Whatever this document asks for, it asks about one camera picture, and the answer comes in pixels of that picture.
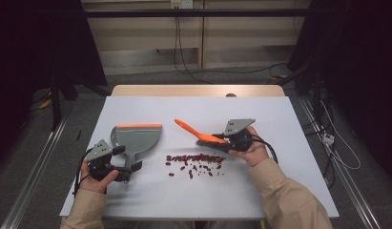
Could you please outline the person's right hand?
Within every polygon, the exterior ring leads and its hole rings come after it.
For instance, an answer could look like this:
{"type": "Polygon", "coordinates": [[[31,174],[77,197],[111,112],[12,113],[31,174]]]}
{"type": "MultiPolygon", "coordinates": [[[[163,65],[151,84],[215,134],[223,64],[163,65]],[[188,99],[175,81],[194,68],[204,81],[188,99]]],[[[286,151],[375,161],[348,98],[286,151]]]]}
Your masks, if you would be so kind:
{"type": "Polygon", "coordinates": [[[257,131],[252,126],[248,126],[247,130],[252,136],[253,144],[246,152],[230,150],[229,154],[245,160],[250,166],[254,167],[263,160],[268,159],[269,156],[265,144],[261,141],[257,131]]]}

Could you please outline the black metal stand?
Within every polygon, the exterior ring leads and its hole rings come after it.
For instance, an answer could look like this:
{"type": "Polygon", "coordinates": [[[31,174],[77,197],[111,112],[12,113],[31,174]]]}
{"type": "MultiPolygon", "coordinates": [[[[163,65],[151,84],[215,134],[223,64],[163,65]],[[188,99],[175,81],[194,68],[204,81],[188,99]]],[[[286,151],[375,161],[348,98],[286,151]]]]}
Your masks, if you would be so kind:
{"type": "Polygon", "coordinates": [[[59,99],[59,90],[56,83],[56,74],[51,77],[51,97],[52,97],[52,130],[55,131],[61,121],[61,106],[59,99]]]}

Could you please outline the person's left hand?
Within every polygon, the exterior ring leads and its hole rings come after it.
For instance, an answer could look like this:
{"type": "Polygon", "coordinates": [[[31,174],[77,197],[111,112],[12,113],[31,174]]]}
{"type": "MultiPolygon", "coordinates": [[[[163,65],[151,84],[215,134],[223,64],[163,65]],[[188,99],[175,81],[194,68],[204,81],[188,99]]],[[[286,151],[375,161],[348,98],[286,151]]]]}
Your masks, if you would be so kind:
{"type": "Polygon", "coordinates": [[[82,190],[92,191],[103,194],[110,183],[112,183],[118,176],[118,171],[113,170],[109,172],[102,180],[96,180],[90,175],[90,168],[87,162],[81,165],[81,180],[79,181],[79,188],[82,190]]]}

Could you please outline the dark curtain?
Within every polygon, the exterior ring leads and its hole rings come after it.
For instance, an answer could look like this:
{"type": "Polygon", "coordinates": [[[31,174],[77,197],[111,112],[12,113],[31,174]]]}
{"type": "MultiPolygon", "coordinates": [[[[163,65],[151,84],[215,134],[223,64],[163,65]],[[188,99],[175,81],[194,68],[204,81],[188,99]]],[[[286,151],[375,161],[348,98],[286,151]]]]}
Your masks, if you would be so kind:
{"type": "Polygon", "coordinates": [[[392,0],[310,0],[288,62],[318,64],[328,91],[392,177],[392,0]]]}
{"type": "Polygon", "coordinates": [[[69,100],[107,84],[82,0],[0,0],[0,164],[52,84],[69,100]]]}

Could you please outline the red kidney beans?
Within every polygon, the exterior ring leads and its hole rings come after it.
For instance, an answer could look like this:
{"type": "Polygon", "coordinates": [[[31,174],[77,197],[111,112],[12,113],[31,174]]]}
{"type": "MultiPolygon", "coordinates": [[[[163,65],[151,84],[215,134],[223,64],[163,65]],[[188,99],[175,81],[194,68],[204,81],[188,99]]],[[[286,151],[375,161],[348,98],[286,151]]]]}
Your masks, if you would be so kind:
{"type": "Polygon", "coordinates": [[[183,156],[166,156],[165,165],[168,168],[176,166],[179,171],[186,172],[189,179],[200,177],[196,169],[199,165],[218,165],[223,163],[223,156],[209,156],[204,154],[183,155],[183,156]]]}

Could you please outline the grey dustpan with orange lip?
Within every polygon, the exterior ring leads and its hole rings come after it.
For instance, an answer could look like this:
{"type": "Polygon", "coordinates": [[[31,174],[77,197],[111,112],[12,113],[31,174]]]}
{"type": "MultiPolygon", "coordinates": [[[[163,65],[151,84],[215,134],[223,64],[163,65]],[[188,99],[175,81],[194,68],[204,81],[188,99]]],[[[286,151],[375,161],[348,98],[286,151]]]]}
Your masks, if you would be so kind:
{"type": "Polygon", "coordinates": [[[111,132],[111,143],[114,147],[125,147],[124,167],[131,168],[132,164],[141,161],[136,156],[156,145],[161,130],[162,125],[158,123],[117,124],[114,126],[111,132]]]}

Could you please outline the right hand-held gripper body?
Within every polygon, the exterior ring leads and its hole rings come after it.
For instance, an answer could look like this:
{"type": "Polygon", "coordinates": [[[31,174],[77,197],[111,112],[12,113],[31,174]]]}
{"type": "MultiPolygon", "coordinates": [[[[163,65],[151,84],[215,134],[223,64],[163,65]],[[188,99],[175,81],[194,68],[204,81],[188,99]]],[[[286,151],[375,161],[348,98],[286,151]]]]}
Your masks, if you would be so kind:
{"type": "Polygon", "coordinates": [[[228,139],[223,152],[228,153],[230,150],[246,152],[253,142],[247,127],[255,121],[254,118],[229,119],[223,132],[223,136],[228,139]]]}

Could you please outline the black horizontal bar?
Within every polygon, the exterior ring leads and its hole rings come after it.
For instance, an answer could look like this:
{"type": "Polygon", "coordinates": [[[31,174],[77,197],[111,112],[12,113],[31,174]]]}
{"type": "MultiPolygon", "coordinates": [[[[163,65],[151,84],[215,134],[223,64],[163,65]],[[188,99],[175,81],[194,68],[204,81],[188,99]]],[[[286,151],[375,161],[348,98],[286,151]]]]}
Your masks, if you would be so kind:
{"type": "Polygon", "coordinates": [[[86,10],[89,18],[123,17],[297,17],[313,14],[307,9],[269,10],[86,10]]]}

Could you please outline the wooden table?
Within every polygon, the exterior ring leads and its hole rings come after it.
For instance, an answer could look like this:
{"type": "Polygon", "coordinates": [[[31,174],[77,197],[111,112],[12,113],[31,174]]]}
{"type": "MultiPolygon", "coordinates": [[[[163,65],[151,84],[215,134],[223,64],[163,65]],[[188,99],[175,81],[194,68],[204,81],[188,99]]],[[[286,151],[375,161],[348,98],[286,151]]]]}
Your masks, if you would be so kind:
{"type": "Polygon", "coordinates": [[[112,96],[285,96],[278,85],[117,85],[112,96]]]}

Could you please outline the orange brush with grey bristles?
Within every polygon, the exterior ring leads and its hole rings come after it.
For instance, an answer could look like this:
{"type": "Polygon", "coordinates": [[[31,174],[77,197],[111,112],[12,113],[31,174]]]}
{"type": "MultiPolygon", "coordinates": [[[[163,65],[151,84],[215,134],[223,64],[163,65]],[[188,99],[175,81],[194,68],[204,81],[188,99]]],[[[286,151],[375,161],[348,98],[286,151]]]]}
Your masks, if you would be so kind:
{"type": "Polygon", "coordinates": [[[186,122],[176,118],[175,123],[180,126],[182,129],[186,130],[188,133],[194,135],[197,138],[196,145],[198,146],[205,146],[205,147],[210,147],[210,148],[215,148],[219,146],[225,146],[229,143],[228,140],[225,140],[224,138],[220,138],[214,135],[207,135],[204,133],[198,132],[196,129],[191,127],[189,124],[186,122]]]}

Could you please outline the aluminium floor rail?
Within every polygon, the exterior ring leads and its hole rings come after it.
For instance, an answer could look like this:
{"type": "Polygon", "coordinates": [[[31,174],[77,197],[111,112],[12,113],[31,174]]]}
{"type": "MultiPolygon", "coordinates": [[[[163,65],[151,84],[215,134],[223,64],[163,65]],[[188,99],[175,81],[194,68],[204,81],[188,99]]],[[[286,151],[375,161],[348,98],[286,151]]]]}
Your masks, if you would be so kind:
{"type": "Polygon", "coordinates": [[[345,141],[345,139],[340,135],[337,128],[335,127],[334,121],[332,120],[331,115],[329,114],[329,110],[326,108],[324,103],[320,102],[320,108],[324,109],[324,114],[326,118],[329,120],[330,126],[334,131],[335,136],[341,140],[341,142],[349,149],[354,158],[357,160],[357,166],[351,166],[345,163],[335,148],[335,144],[329,146],[321,141],[322,135],[326,134],[324,131],[324,127],[317,122],[314,118],[314,107],[309,101],[308,98],[300,98],[300,104],[305,111],[307,117],[310,120],[310,125],[314,128],[320,143],[324,147],[325,153],[330,157],[330,161],[335,169],[335,172],[339,176],[340,182],[342,183],[344,189],[346,190],[347,195],[351,199],[357,213],[359,214],[361,221],[364,224],[366,229],[381,229],[381,225],[379,224],[376,216],[374,215],[373,210],[371,209],[368,201],[362,194],[359,186],[356,184],[353,177],[350,175],[351,171],[358,171],[361,167],[361,160],[357,156],[356,152],[351,148],[351,146],[345,141]]]}
{"type": "Polygon", "coordinates": [[[56,148],[59,138],[63,134],[67,121],[68,118],[66,116],[63,117],[56,125],[56,128],[51,131],[38,160],[34,164],[34,167],[30,172],[28,179],[26,180],[21,192],[19,193],[12,207],[10,208],[0,229],[18,229],[21,219],[24,216],[31,202],[38,182],[44,175],[46,167],[48,166],[48,163],[52,157],[54,149],[56,148]]]}

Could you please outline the white wall socket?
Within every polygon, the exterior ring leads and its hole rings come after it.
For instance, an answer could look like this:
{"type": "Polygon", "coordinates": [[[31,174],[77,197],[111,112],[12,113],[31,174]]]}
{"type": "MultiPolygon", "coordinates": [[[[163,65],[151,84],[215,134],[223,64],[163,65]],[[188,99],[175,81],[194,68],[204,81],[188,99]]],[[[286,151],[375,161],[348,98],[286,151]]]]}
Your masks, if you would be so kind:
{"type": "Polygon", "coordinates": [[[189,10],[194,7],[193,0],[170,0],[172,9],[185,9],[189,10]]]}

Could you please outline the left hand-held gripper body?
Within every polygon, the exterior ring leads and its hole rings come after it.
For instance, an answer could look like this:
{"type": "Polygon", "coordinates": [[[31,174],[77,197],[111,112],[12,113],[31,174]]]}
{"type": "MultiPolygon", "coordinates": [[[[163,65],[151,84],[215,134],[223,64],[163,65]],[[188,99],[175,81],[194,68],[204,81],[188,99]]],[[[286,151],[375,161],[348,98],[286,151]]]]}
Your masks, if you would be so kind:
{"type": "Polygon", "coordinates": [[[100,140],[85,155],[84,160],[89,163],[90,175],[96,180],[102,180],[109,172],[118,171],[116,182],[128,183],[131,179],[131,168],[117,167],[111,164],[113,148],[105,140],[100,140]]]}

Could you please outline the green mung beans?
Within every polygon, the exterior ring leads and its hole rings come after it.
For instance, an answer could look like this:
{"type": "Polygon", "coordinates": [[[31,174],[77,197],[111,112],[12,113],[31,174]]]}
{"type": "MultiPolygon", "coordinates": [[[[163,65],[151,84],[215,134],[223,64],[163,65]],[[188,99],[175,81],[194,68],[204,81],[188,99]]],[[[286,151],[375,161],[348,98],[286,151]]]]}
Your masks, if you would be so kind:
{"type": "Polygon", "coordinates": [[[222,170],[222,165],[199,165],[196,169],[197,174],[207,175],[209,177],[219,177],[223,176],[224,172],[222,170]]]}

